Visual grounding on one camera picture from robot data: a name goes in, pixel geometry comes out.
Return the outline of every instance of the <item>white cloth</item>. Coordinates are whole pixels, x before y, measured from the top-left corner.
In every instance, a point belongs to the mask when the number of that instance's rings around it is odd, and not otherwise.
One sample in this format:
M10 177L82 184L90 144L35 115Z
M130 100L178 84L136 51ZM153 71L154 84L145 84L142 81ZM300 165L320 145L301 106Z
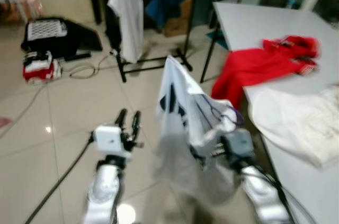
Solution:
M122 56L136 63L142 55L144 38L144 3L142 0L108 0L107 5L120 18Z
M37 56L37 52L31 52L27 55L27 58L32 58ZM25 72L32 72L35 70L49 69L52 63L52 54L50 51L46 52L47 59L46 60L33 60L30 64L25 66Z
M235 174L226 167L225 156L210 155L221 134L235 129L237 115L231 103L205 95L180 63L168 56L156 116L161 136L153 160L155 178L173 183L202 203L227 200L238 185Z
M339 88L291 95L262 90L249 115L264 137L316 167L339 156Z

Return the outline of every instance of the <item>power cord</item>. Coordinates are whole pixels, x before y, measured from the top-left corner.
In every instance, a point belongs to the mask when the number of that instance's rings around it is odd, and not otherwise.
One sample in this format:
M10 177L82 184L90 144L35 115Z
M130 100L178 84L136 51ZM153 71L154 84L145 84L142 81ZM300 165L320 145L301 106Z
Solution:
M27 107L19 114L19 116L4 130L4 132L0 135L0 140L17 124L17 122L20 121L21 118L27 113L28 109L33 105L35 100L37 99L38 95L41 93L41 91L47 86L47 83L45 83L43 86L41 86L37 92L35 93L34 97L30 101L30 103L27 105Z
M266 182L268 182L269 184L271 184L273 187L275 187L276 189L281 188L284 192L286 192L286 194L296 203L297 207L302 211L302 213L304 214L304 216L307 217L307 219L309 220L310 223L312 224L317 224L317 222L315 221L314 217L311 215L311 213L300 203L300 201L298 199L296 199L296 197L289 191L287 190L284 186L282 186L280 183L277 183L271 176L269 176L266 173L263 173L262 170L258 169L262 176L260 175L255 175L255 174L249 174L249 173L242 173L242 175L245 176L252 176L252 177L256 177L259 179L262 179Z
M109 56L105 56L104 58L102 58L97 67L95 67L93 64L89 63L89 62L83 62L81 64L77 64L73 67L70 67L70 68L62 68L61 70L64 71L64 72L70 72L69 73L69 77L70 78L74 78L74 79L88 79L88 78L91 78L91 77L94 77L96 76L100 70L105 70L105 69L112 69L112 68L116 68L117 66L107 66L107 67L101 67L101 63L104 62ZM84 70L92 70L92 73L88 76L76 76L74 74L76 73L79 73L81 71L84 71Z
M89 145L94 142L93 135L91 134L88 142L82 149L82 151L79 153L78 157L73 161L73 163L70 165L70 167L64 172L62 177L55 183L55 185L50 189L50 191L46 194L46 196L41 200L41 202L38 204L38 206L35 208L35 210L31 213L31 215L28 217L25 224L31 223L31 221L34 219L34 217L38 214L38 212L41 210L43 205L48 201L48 199L53 195L54 191L60 186L60 184L63 182L63 180L68 176L68 174L72 171L72 169L75 167L75 165L79 162L79 160L82 158L82 156L87 151Z

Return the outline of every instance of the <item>blue clothing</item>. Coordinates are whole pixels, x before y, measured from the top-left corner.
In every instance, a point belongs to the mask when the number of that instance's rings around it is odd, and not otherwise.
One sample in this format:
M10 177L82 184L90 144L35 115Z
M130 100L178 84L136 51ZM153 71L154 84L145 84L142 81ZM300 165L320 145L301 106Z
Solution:
M158 27L163 27L168 19L181 15L180 4L183 1L151 0L145 11L156 22Z

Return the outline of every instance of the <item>red clothing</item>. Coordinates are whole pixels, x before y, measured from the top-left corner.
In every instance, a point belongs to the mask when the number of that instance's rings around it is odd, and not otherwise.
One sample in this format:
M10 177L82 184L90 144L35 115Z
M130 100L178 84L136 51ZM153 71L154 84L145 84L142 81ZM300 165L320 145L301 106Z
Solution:
M289 36L284 40L264 40L263 49L230 52L211 97L228 99L238 109L243 87L256 85L291 73L306 74L317 67L318 42L312 38Z
M53 79L53 72L54 72L54 64L51 63L51 66L49 69L39 69L39 70L34 70L31 72L26 72L25 68L23 68L23 77L25 80L28 82L31 79L40 79L42 81L44 80L50 80Z

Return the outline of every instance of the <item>hanging white shirt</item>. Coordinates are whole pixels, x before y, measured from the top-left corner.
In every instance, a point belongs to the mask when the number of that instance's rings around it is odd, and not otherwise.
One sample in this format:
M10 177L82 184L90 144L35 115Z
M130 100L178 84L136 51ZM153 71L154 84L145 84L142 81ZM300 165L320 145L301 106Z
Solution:
M107 5L120 18L122 56L136 63L142 55L144 38L144 3L142 0L108 0Z
M228 100L213 100L172 56L163 72L157 107L161 136L154 178L171 182L201 203L221 204L235 192L235 172L224 156L211 157L220 135L235 129Z

